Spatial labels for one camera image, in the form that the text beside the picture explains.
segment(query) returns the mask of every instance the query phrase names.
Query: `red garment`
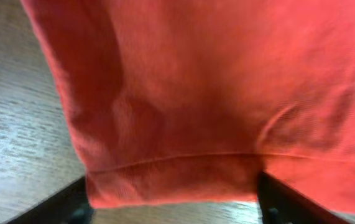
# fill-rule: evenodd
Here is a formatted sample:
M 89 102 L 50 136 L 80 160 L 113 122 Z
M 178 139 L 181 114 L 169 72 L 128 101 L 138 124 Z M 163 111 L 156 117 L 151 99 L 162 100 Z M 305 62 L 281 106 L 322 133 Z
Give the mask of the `red garment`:
M 254 200 L 265 167 L 355 213 L 355 1 L 22 2 L 94 207 Z

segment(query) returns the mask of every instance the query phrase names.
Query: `wooden surface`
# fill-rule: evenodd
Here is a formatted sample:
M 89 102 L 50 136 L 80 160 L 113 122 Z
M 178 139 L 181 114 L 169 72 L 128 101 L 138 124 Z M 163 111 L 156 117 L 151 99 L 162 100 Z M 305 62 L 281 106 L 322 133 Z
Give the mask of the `wooden surface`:
M 17 0 L 0 0 L 0 223 L 83 175 L 52 76 Z M 95 224 L 257 223 L 254 203 L 100 210 Z

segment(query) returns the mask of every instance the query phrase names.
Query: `brown wood surface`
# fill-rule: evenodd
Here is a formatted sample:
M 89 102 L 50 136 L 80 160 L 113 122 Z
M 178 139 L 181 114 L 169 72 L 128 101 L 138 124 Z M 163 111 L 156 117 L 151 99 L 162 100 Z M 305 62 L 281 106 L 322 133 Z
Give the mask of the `brown wood surface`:
M 18 0 L 0 0 L 0 223 L 83 175 L 52 76 Z M 105 223 L 257 223 L 254 203 L 100 210 Z

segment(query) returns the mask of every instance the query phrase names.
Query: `tabletop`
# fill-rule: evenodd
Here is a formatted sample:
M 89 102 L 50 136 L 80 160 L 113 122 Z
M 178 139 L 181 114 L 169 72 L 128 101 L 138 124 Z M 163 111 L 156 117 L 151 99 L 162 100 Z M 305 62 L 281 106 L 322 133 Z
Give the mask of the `tabletop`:
M 82 176 L 53 78 L 18 0 L 0 0 L 0 223 Z M 98 210 L 105 223 L 258 223 L 256 203 Z

